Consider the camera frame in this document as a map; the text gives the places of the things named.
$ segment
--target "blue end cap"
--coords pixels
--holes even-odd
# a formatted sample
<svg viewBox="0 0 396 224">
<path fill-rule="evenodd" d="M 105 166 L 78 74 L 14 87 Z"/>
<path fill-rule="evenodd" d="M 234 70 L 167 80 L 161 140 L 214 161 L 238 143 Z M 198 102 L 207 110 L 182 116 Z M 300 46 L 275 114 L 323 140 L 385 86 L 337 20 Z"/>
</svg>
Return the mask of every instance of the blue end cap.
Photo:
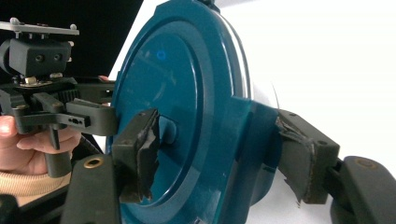
<svg viewBox="0 0 396 224">
<path fill-rule="evenodd" d="M 262 165 L 277 165 L 277 112 L 243 94 L 250 87 L 230 32 L 204 4 L 173 0 L 157 7 L 132 44 L 113 94 L 119 133 L 152 107 L 161 128 L 176 130 L 161 146 L 152 200 L 124 204 L 126 223 L 243 223 L 271 186 L 274 171 Z"/>
</svg>

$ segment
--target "white background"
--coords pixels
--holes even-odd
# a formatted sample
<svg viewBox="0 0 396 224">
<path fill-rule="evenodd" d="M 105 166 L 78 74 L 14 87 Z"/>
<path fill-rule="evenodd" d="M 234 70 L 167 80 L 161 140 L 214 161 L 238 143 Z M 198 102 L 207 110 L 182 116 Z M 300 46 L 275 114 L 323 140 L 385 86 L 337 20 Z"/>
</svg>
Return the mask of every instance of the white background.
<svg viewBox="0 0 396 224">
<path fill-rule="evenodd" d="M 162 1 L 145 1 L 120 53 Z M 242 39 L 255 99 L 299 114 L 396 176 L 396 3 L 393 0 L 218 0 Z M 278 173 L 247 223 L 331 223 L 329 204 L 298 205 Z"/>
</svg>

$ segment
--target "finger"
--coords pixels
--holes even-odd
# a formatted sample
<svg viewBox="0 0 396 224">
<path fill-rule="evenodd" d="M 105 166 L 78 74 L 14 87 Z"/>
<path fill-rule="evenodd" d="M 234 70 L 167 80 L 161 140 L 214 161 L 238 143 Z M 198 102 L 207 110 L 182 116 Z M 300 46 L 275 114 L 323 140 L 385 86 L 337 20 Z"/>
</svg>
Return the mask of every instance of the finger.
<svg viewBox="0 0 396 224">
<path fill-rule="evenodd" d="M 0 138 L 12 137 L 17 133 L 14 117 L 0 116 Z"/>
<path fill-rule="evenodd" d="M 102 81 L 109 81 L 108 77 L 106 76 L 99 76 L 100 79 L 102 79 Z"/>
<path fill-rule="evenodd" d="M 72 129 L 62 130 L 59 132 L 60 149 L 56 150 L 50 141 L 48 132 L 37 133 L 33 136 L 22 138 L 17 144 L 20 149 L 35 149 L 45 153 L 61 153 L 72 151 L 79 143 L 81 133 Z"/>
</svg>

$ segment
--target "hand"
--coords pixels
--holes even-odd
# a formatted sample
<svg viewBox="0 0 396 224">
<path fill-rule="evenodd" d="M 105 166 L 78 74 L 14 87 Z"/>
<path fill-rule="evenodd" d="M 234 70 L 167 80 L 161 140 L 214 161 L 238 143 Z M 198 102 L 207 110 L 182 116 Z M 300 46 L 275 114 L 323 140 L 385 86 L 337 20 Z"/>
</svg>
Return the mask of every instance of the hand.
<svg viewBox="0 0 396 224">
<path fill-rule="evenodd" d="M 36 134 L 18 134 L 15 119 L 0 117 L 0 172 L 18 175 L 43 175 L 47 173 L 44 153 L 70 151 L 78 145 L 81 133 L 71 128 L 59 131 L 60 150 L 50 143 L 48 131 Z"/>
</svg>

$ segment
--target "sleeve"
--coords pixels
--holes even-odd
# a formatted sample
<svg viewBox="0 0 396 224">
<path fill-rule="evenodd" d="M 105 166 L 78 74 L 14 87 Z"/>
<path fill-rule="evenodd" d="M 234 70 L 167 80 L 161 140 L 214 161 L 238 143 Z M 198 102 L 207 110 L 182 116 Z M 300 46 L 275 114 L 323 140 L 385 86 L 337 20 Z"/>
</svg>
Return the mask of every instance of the sleeve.
<svg viewBox="0 0 396 224">
<path fill-rule="evenodd" d="M 48 175 L 14 175 L 0 172 L 0 193 L 11 194 L 23 206 L 67 185 L 71 174 L 59 178 Z"/>
</svg>

